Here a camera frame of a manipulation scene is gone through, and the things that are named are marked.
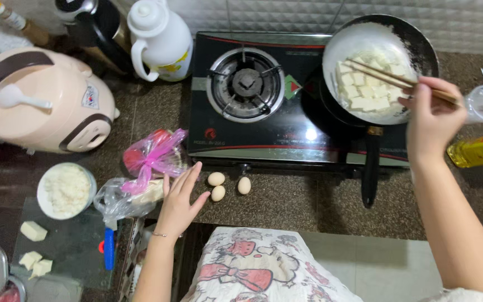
white bowl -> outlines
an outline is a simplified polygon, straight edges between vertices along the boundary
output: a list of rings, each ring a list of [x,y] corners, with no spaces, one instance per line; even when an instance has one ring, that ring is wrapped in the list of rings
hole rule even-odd
[[[53,211],[53,206],[52,206],[51,202],[48,201],[48,192],[46,192],[46,189],[44,188],[45,187],[44,184],[46,183],[46,174],[48,174],[48,172],[50,172],[51,169],[53,169],[55,167],[60,167],[60,166],[63,166],[63,165],[76,166],[76,167],[82,169],[85,172],[85,174],[89,177],[89,180],[91,181],[91,188],[90,188],[90,192],[89,192],[89,200],[84,205],[84,207],[73,216],[62,216],[61,214],[55,213]],[[96,190],[97,190],[96,180],[94,179],[94,176],[92,176],[92,173],[89,170],[87,170],[86,168],[83,168],[82,166],[80,166],[76,163],[63,162],[63,163],[56,164],[55,166],[49,168],[48,171],[46,171],[46,173],[44,173],[44,175],[40,179],[39,186],[37,188],[37,200],[38,200],[40,209],[42,209],[42,211],[44,212],[44,214],[46,214],[46,216],[53,218],[53,219],[57,219],[57,220],[66,220],[66,219],[70,219],[72,217],[77,216],[78,214],[83,212],[84,209],[87,209],[91,205],[92,199],[96,195]]]

cutting board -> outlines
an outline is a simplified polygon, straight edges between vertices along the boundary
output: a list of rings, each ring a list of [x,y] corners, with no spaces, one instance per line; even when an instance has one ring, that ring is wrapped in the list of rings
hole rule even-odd
[[[75,279],[84,287],[110,289],[113,271],[104,269],[104,254],[98,251],[104,240],[102,218],[90,206],[71,219],[55,220],[42,212],[36,198],[26,198],[20,225],[34,221],[48,234],[43,241],[33,242],[18,232],[12,264],[18,266],[25,253],[37,251],[44,259],[53,260],[51,275]]]

frying pan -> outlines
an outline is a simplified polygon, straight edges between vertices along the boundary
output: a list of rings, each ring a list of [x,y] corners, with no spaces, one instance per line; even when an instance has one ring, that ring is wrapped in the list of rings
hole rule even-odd
[[[349,104],[338,92],[335,68],[362,51],[376,51],[389,61],[400,61],[409,67],[409,77],[439,76],[439,61],[426,37],[413,25],[389,15],[367,15],[344,24],[325,47],[323,72],[332,97],[322,98],[327,110],[347,125],[366,128],[366,163],[361,182],[361,197],[369,209],[374,203],[379,174],[379,140],[386,125],[403,124],[409,111],[394,105],[377,112],[350,111]]]

white thermos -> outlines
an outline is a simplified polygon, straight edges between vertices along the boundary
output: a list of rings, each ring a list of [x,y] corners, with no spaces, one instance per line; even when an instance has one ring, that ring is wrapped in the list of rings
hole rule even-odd
[[[179,81],[190,73],[193,38],[184,20],[169,10],[166,0],[140,0],[128,14],[131,60],[138,76]],[[150,68],[147,74],[143,63]]]

stove burner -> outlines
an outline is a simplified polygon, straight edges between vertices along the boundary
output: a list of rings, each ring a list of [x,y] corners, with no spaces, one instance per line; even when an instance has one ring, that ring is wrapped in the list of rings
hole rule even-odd
[[[211,66],[208,100],[215,111],[235,122],[269,117],[285,95],[285,74],[277,61],[256,48],[226,52]]]
[[[232,87],[243,97],[254,97],[262,88],[262,77],[258,71],[245,68],[234,74]]]

